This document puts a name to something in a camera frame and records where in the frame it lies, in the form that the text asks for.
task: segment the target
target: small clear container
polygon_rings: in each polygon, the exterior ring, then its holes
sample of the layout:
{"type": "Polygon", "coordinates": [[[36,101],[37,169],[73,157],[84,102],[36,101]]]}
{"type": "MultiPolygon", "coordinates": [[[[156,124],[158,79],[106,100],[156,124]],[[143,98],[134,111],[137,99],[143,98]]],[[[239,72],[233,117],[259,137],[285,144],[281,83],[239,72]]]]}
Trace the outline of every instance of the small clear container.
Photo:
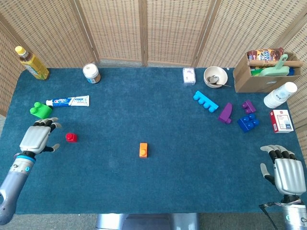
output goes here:
{"type": "Polygon", "coordinates": [[[195,85],[195,71],[194,68],[183,68],[183,83],[185,85],[195,85]]]}

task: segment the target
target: white bowl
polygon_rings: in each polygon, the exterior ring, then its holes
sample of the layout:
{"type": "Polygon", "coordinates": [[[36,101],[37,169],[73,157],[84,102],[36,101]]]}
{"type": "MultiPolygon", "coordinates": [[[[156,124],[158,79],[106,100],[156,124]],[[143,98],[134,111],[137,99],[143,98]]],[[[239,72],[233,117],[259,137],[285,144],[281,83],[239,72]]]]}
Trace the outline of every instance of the white bowl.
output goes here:
{"type": "Polygon", "coordinates": [[[203,80],[205,84],[209,86],[210,88],[217,89],[217,88],[222,87],[222,85],[226,84],[228,80],[228,76],[227,76],[226,71],[223,70],[221,67],[211,66],[211,67],[208,67],[203,73],[203,80]],[[211,77],[213,75],[219,77],[219,80],[217,81],[216,84],[208,83],[208,77],[211,77]]]}

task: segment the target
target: yellow bottle cap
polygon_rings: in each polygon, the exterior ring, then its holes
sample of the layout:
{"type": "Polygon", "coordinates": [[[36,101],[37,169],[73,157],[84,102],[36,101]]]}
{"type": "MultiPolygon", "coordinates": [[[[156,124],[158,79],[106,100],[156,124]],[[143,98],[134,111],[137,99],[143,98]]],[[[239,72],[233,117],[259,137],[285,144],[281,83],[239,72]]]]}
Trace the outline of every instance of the yellow bottle cap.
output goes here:
{"type": "Polygon", "coordinates": [[[15,51],[19,54],[19,55],[24,55],[25,54],[25,49],[21,46],[17,46],[15,48],[15,51]]]}

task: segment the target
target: plastic building block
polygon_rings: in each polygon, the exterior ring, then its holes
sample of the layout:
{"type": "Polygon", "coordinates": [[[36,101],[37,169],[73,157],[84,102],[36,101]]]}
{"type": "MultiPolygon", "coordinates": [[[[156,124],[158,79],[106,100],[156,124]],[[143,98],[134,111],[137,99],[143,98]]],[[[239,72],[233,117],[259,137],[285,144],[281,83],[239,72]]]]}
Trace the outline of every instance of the plastic building block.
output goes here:
{"type": "Polygon", "coordinates": [[[243,104],[242,104],[242,108],[245,109],[245,113],[246,114],[251,114],[256,112],[255,107],[253,106],[252,102],[250,102],[250,100],[246,100],[243,104]]]}
{"type": "Polygon", "coordinates": [[[246,133],[259,125],[259,120],[256,119],[254,114],[249,114],[238,120],[241,129],[246,133]]]}
{"type": "Polygon", "coordinates": [[[196,91],[195,95],[193,96],[195,101],[198,100],[198,104],[203,104],[205,109],[208,109],[210,113],[213,113],[219,107],[216,103],[211,101],[208,97],[203,95],[201,92],[196,91]]]}
{"type": "Polygon", "coordinates": [[[66,134],[66,140],[67,140],[67,142],[77,142],[78,136],[74,133],[68,133],[68,134],[66,134]]]}
{"type": "Polygon", "coordinates": [[[221,112],[221,114],[219,115],[218,120],[223,123],[230,124],[231,123],[231,119],[230,119],[231,112],[232,112],[232,104],[228,102],[225,108],[223,109],[223,111],[221,112]]]}
{"type": "Polygon", "coordinates": [[[147,158],[147,143],[140,143],[140,158],[147,158]]]}
{"type": "Polygon", "coordinates": [[[48,118],[51,112],[52,109],[49,106],[40,102],[35,102],[34,107],[30,109],[31,114],[41,119],[48,118]]]}

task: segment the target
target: robotic hand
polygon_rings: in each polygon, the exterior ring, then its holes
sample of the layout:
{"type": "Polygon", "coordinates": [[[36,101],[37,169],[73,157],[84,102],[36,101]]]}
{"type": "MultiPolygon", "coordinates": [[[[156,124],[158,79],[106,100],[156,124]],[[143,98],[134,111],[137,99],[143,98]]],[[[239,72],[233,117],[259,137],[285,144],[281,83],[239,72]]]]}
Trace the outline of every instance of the robotic hand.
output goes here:
{"type": "Polygon", "coordinates": [[[25,133],[19,146],[22,153],[15,154],[15,161],[0,186],[0,196],[3,196],[0,225],[9,223],[13,218],[19,194],[36,161],[35,156],[44,151],[54,152],[59,148],[59,144],[46,146],[50,133],[61,127],[60,123],[55,123],[57,120],[56,117],[38,120],[25,133]]]}
{"type": "Polygon", "coordinates": [[[266,207],[282,206],[286,230],[307,230],[306,206],[299,197],[306,192],[302,162],[295,158],[294,153],[280,145],[262,146],[260,149],[268,152],[272,159],[275,176],[269,174],[264,163],[260,165],[262,175],[283,195],[281,203],[270,202],[260,205],[260,208],[268,216],[266,207]]]}

